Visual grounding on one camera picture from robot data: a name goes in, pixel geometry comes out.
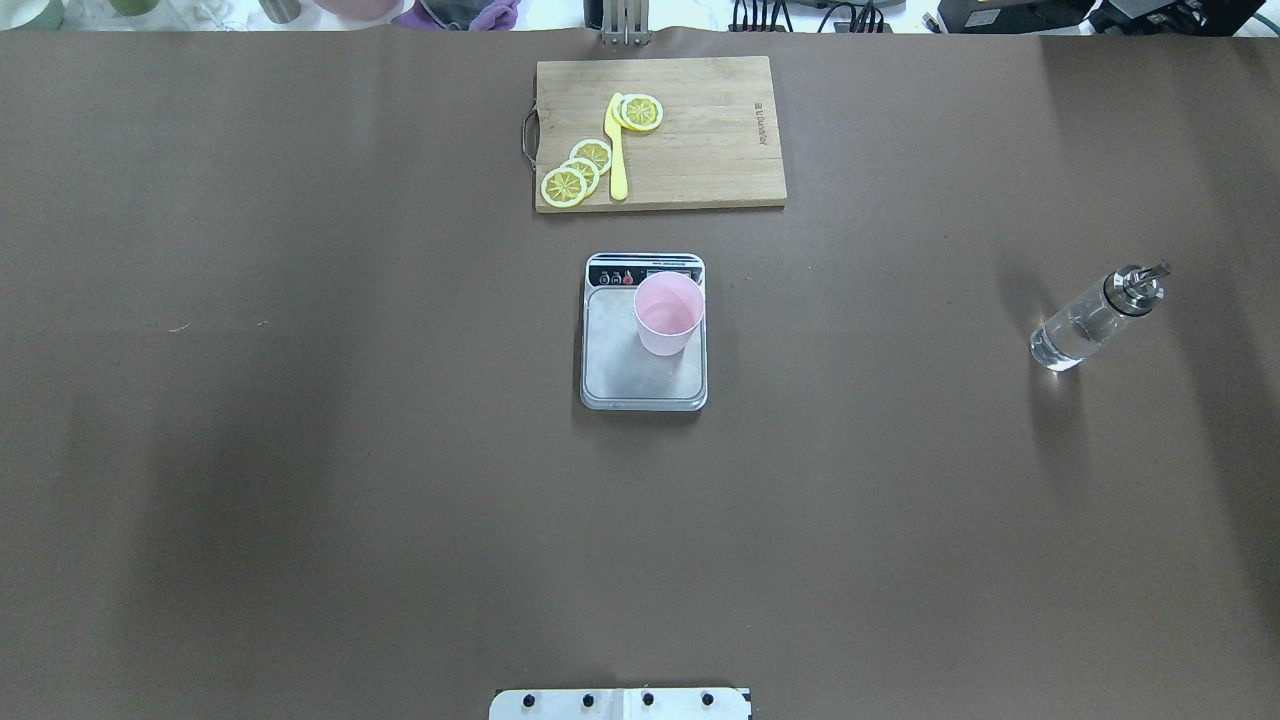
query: cutting board handle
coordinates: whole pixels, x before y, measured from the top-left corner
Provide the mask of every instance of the cutting board handle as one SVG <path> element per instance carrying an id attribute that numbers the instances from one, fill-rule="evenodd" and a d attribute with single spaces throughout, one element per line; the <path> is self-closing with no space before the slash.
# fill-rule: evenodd
<path id="1" fill-rule="evenodd" d="M 534 105 L 529 108 L 529 114 L 525 115 L 525 122 L 520 123 L 520 152 L 524 154 L 525 160 L 529 160 L 529 167 L 538 172 L 538 161 L 534 160 L 534 155 L 538 154 L 538 145 L 541 141 L 543 126 L 541 123 L 535 123 L 535 135 L 532 147 L 529 143 L 529 122 L 538 117 L 538 99 L 534 97 Z"/>

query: metal bottle cap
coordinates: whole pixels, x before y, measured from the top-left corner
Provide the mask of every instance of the metal bottle cap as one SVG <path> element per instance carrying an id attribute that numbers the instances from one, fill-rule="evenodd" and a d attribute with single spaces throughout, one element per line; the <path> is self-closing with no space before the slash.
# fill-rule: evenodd
<path id="1" fill-rule="evenodd" d="M 1165 299 L 1165 287 L 1160 284 L 1160 278 L 1171 272 L 1172 268 L 1165 260 L 1152 268 L 1125 265 L 1111 273 L 1102 286 L 1107 302 L 1119 313 L 1140 318 Z"/>

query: green object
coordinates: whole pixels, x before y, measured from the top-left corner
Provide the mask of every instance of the green object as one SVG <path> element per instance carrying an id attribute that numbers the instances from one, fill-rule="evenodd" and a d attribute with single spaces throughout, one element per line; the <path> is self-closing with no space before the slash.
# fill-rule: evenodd
<path id="1" fill-rule="evenodd" d="M 40 14 L 22 24 L 10 24 L 18 19 L 10 14 L 10 12 L 17 12 L 10 5 L 15 6 L 18 3 L 0 0 L 0 6 L 4 8 L 4 13 L 0 13 L 4 27 L 0 27 L 0 29 L 58 29 L 63 24 L 63 0 L 49 0 L 49 4 L 45 5 L 45 9 Z"/>
<path id="2" fill-rule="evenodd" d="M 133 18 L 137 15 L 145 15 L 151 10 L 156 9 L 160 0 L 108 0 L 116 13 L 120 13 L 125 18 Z"/>

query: lime slice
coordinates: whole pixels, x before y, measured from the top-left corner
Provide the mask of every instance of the lime slice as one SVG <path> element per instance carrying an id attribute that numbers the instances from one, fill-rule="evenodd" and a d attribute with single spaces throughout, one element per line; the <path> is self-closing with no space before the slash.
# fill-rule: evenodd
<path id="1" fill-rule="evenodd" d="M 618 123 L 627 129 L 649 132 L 662 124 L 662 102 L 653 95 L 623 95 L 618 102 Z"/>
<path id="2" fill-rule="evenodd" d="M 600 169 L 595 167 L 595 163 L 588 160 L 586 158 L 570 158 L 564 160 L 561 165 L 562 168 L 573 168 L 575 170 L 582 173 L 586 178 L 586 195 L 582 197 L 590 197 L 595 192 L 595 187 L 600 184 Z"/>
<path id="3" fill-rule="evenodd" d="M 586 197 L 586 178 L 573 168 L 556 168 L 543 178 L 543 200 L 552 208 L 572 208 Z"/>
<path id="4" fill-rule="evenodd" d="M 609 165 L 613 164 L 613 150 L 609 147 L 608 142 L 603 140 L 596 140 L 589 137 L 582 142 L 579 142 L 568 151 L 570 158 L 585 158 L 599 168 L 600 174 L 609 172 Z"/>

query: knife handle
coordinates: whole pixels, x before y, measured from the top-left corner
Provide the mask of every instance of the knife handle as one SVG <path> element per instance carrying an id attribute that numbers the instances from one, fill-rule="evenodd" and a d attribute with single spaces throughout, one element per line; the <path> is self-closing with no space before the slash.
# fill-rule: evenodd
<path id="1" fill-rule="evenodd" d="M 609 197 L 626 200 L 630 192 L 627 187 L 627 164 L 622 159 L 622 133 L 613 142 L 613 165 L 609 168 Z"/>

